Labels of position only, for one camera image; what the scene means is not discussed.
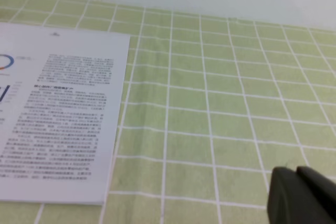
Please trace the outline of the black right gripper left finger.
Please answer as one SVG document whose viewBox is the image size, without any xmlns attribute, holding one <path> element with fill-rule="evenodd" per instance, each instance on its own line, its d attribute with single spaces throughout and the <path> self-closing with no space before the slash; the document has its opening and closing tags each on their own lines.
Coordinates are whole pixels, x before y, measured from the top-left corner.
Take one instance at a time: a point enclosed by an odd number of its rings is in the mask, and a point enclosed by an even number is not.
<svg viewBox="0 0 336 224">
<path fill-rule="evenodd" d="M 296 170 L 272 170 L 267 201 L 270 223 L 335 223 L 335 203 L 316 199 Z"/>
</svg>

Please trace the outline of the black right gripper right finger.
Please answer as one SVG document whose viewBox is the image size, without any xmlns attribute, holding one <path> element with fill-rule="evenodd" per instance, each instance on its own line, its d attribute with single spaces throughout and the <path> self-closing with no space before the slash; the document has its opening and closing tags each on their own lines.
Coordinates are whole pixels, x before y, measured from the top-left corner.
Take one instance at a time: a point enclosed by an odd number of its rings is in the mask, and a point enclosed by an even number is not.
<svg viewBox="0 0 336 224">
<path fill-rule="evenodd" d="M 335 203 L 335 183 L 308 166 L 298 166 L 296 173 L 307 184 L 316 199 L 323 203 Z"/>
</svg>

